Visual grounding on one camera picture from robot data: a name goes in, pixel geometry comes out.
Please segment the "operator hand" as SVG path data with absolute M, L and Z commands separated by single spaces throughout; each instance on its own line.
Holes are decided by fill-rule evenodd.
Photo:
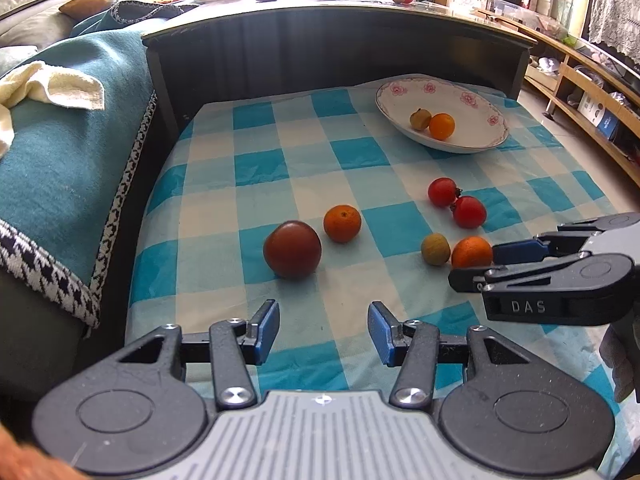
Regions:
M 0 453 L 0 477 L 4 480 L 88 480 L 62 460 L 19 444 L 4 427 L 0 428 Z

